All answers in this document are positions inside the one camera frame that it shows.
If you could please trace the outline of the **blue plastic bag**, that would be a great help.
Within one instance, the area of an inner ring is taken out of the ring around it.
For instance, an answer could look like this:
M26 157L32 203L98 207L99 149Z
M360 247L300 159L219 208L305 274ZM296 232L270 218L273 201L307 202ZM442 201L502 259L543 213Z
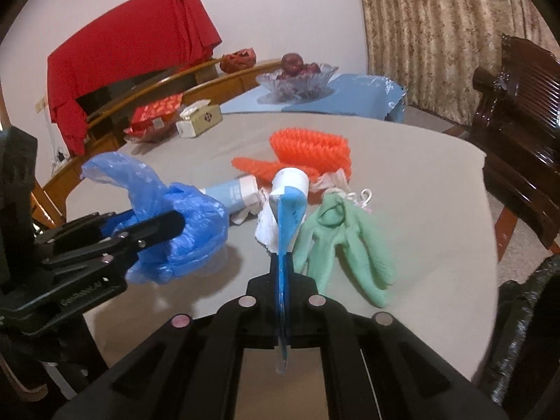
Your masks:
M82 177L127 191L131 209L110 218L103 236L125 238L138 260L127 270L133 284L166 284L202 268L225 245L226 207L193 186L164 184L147 164L117 152L88 160Z

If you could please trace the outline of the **white tissue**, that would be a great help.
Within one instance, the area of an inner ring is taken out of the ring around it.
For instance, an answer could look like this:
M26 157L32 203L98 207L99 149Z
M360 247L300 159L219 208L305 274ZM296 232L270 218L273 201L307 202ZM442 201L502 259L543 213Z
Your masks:
M233 181L233 205L230 219L241 225L251 215L257 218L254 237L270 253L279 251L278 225L270 204L270 187L260 187L253 175Z

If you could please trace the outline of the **green glove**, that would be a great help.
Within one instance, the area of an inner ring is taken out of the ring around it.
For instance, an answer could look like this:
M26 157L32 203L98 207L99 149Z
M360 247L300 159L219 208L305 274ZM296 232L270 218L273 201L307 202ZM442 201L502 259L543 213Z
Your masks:
M344 257L344 266L364 297L377 308L386 307L395 264L380 230L366 210L328 192L300 227L292 249L293 269L314 279L324 293L337 255Z

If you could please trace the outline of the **thick orange foam net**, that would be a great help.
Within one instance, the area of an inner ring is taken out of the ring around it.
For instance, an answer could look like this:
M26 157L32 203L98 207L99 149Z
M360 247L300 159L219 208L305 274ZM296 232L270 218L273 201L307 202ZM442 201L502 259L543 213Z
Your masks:
M346 179L351 177L351 151L348 140L341 135L292 127L273 133L268 141L280 162L313 170L313 177L339 169Z

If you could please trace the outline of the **pink wrapper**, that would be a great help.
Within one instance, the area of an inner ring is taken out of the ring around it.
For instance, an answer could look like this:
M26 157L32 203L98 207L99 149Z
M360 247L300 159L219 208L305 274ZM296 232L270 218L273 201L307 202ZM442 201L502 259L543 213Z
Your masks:
M348 180L343 169L320 175L316 180L310 181L308 190L311 193L331 190L342 191L345 194L350 192Z

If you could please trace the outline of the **black lined trash bin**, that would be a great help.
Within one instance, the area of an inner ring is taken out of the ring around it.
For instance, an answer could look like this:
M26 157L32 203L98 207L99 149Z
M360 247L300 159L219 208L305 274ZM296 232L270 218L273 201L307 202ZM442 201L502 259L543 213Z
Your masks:
M478 387L511 419L559 417L559 256L498 290L495 329Z

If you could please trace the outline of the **glass dish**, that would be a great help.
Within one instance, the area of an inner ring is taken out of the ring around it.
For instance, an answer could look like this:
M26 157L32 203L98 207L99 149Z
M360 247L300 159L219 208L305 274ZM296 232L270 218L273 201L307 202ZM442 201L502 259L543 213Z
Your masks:
M125 128L124 138L132 143L157 143L172 135L175 130L174 119L156 118L148 121L148 126L144 129Z

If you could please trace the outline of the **red gift packet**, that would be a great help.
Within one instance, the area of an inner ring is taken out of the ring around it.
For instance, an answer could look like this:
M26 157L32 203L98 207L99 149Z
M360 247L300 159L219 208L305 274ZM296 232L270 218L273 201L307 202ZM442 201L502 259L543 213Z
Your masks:
M182 95L175 94L161 100L139 106L133 112L128 127L133 129L144 129L148 126L148 121L156 118L164 120L174 119L179 116L179 108L182 103Z

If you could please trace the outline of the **tissue box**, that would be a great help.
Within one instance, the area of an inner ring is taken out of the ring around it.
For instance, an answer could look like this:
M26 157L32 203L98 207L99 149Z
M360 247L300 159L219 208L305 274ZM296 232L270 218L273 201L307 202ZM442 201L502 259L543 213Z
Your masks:
M176 132L181 139L195 139L223 121L219 104L197 100L178 109Z

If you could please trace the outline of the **wooden tv cabinet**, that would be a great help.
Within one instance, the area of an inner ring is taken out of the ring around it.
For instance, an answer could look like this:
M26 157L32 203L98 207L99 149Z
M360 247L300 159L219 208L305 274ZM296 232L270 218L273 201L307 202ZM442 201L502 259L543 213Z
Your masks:
M90 114L86 119L84 154L71 157L48 183L36 185L32 191L32 217L39 226L53 229L65 223L65 201L81 182L82 165L93 155L116 151L124 145L124 128L136 108L178 93L185 96L187 103L209 99L213 104L222 104L257 87L259 74L280 67L278 59L259 61L251 68L226 74L218 70L218 64L217 59L212 59L190 69L165 70Z

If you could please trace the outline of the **red cloth cover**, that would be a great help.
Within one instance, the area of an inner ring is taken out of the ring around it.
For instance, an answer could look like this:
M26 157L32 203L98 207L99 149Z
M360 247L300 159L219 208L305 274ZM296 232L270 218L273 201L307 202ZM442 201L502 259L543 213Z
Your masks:
M82 96L153 71L211 59L221 38L200 0L129 0L48 56L50 118L71 155L84 154Z

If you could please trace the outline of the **glass fruit bowl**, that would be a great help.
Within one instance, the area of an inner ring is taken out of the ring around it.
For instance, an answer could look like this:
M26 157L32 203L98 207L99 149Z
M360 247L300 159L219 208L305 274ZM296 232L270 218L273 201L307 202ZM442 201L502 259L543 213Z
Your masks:
M304 73L288 77L282 69L258 75L256 82L268 93L263 97L265 103L294 103L300 100L316 100L328 96L333 89L329 82L339 67L319 64L316 73Z

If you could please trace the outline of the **red apples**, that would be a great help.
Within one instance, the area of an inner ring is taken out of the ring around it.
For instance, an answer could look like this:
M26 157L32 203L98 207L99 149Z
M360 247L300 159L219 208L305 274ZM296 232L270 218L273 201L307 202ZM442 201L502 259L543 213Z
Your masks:
M303 58L297 53L287 53L281 59L281 72L277 76L279 80L285 80L302 75L319 74L319 64L305 64Z

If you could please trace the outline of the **blue tablecloth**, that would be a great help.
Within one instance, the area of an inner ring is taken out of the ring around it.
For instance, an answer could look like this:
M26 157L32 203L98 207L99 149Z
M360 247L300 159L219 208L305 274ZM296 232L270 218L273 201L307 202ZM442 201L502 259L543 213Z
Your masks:
M336 74L327 93L317 100L274 103L259 85L220 105L223 115L239 113L316 113L402 123L405 89L384 76Z

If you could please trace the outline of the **floral beige curtain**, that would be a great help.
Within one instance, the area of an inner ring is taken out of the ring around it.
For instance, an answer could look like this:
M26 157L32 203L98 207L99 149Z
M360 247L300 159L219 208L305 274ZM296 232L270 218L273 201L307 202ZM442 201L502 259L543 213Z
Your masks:
M559 53L559 44L531 0L362 0L368 71L407 90L421 110L471 124L480 96L476 67L493 74L501 37L525 38Z

